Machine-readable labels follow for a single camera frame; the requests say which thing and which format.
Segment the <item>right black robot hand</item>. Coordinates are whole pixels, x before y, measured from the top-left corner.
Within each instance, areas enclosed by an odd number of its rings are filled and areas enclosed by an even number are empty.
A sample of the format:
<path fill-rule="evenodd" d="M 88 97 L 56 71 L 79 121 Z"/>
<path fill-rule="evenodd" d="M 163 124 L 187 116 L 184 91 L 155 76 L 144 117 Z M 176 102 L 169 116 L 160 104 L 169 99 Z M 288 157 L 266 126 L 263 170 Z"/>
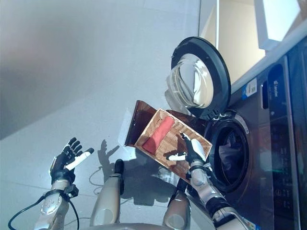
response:
<path fill-rule="evenodd" d="M 182 139 L 185 142 L 187 151 L 185 152 L 175 152 L 172 154 L 168 154 L 166 159 L 168 161 L 187 161 L 189 164 L 196 160 L 206 161 L 204 148 L 201 143 L 197 139 L 190 139 L 187 134 L 180 134 Z"/>

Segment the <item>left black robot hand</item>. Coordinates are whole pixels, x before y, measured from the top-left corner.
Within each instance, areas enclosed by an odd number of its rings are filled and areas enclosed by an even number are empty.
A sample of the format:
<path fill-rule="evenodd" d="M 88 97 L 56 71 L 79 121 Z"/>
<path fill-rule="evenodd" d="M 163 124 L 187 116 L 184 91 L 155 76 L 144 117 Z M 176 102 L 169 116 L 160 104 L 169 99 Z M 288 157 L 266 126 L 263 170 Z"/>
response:
<path fill-rule="evenodd" d="M 51 184 L 58 180 L 67 180 L 72 184 L 75 180 L 74 169 L 94 152 L 93 148 L 82 151 L 77 138 L 72 138 L 64 146 L 62 152 L 55 156 L 49 169 Z"/>

